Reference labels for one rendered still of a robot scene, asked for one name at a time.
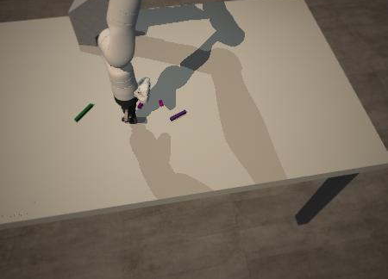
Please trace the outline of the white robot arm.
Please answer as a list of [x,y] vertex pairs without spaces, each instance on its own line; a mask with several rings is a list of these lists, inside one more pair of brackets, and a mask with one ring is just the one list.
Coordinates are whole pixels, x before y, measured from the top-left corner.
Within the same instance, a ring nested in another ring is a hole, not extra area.
[[135,25],[141,0],[110,0],[106,28],[98,36],[97,44],[107,66],[111,89],[116,99],[128,101],[137,97],[147,103],[150,79],[135,79],[131,60],[135,54]]

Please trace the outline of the dark green rod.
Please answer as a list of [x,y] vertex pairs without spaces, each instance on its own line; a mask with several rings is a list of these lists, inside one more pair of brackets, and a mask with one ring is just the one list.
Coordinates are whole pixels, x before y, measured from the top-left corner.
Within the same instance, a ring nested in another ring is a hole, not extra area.
[[89,104],[74,120],[78,122],[91,108],[93,104]]

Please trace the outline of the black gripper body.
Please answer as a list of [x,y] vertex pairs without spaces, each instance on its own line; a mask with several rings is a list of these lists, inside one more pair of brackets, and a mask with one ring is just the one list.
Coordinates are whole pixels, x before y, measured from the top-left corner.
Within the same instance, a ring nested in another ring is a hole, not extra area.
[[131,114],[133,112],[131,106],[138,102],[138,98],[137,97],[134,97],[133,99],[128,100],[128,101],[121,101],[121,100],[118,100],[116,98],[115,98],[115,100],[116,100],[117,104],[122,106],[123,113],[125,113],[125,109],[127,109],[128,110],[128,114]]

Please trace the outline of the purple rod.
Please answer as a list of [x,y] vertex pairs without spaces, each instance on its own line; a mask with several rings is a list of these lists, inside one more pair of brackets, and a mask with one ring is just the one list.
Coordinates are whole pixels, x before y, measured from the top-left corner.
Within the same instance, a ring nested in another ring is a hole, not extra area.
[[183,111],[177,113],[176,115],[170,117],[170,120],[173,121],[173,120],[175,120],[175,119],[177,119],[177,118],[179,118],[180,116],[185,115],[185,114],[186,114],[186,111],[183,110]]

